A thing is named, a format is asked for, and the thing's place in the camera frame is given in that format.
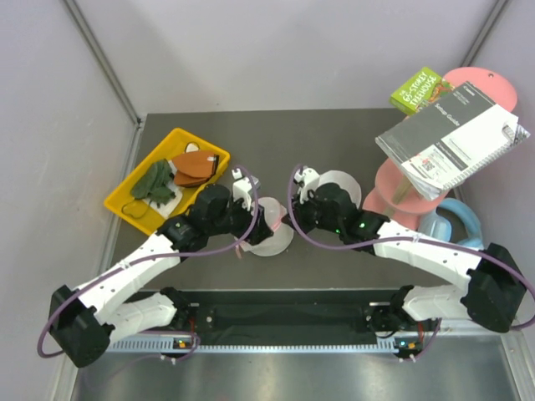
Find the pink-zippered round laundry bag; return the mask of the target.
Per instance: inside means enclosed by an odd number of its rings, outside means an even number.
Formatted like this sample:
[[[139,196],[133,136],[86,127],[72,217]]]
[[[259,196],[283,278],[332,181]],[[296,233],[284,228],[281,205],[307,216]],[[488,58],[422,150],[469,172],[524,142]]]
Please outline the pink-zippered round laundry bag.
[[[251,246],[243,242],[235,247],[235,253],[242,259],[242,251],[260,257],[276,256],[285,251],[293,240],[293,229],[283,224],[287,209],[277,199],[262,197],[259,204],[264,208],[264,220],[272,230],[273,235],[258,245]]]

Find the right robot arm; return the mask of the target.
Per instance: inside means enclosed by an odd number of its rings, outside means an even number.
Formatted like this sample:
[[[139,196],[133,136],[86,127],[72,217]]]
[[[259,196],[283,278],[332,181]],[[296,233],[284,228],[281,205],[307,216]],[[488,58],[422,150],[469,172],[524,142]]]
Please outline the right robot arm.
[[[305,240],[323,230],[340,243],[318,246],[330,251],[361,251],[398,261],[443,280],[437,287],[407,284],[388,306],[392,324],[402,331],[431,319],[470,320],[492,332],[505,333],[532,326],[516,324],[520,304],[534,286],[503,246],[484,250],[438,241],[381,214],[360,209],[348,191],[336,183],[311,188],[290,180],[287,188],[290,226]]]

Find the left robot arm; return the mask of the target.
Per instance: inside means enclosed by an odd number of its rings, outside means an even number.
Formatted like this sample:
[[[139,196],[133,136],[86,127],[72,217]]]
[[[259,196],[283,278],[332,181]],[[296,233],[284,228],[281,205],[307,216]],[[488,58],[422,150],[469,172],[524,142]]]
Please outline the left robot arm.
[[[43,331],[75,367],[85,368],[130,335],[153,327],[184,329],[190,313],[178,291],[165,289],[138,302],[130,298],[186,259],[210,255],[206,245],[213,236],[229,234],[236,243],[267,239],[272,233],[262,219],[255,180],[241,178],[232,188],[208,185],[186,212],[167,219],[107,272],[75,289],[58,288]]]

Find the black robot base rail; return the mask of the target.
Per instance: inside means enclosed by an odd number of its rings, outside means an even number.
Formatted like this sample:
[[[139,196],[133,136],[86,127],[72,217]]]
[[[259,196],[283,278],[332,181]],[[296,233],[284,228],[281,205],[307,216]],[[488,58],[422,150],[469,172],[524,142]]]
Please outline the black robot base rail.
[[[208,346],[374,344],[383,336],[431,331],[394,308],[392,290],[181,291],[170,327]]]

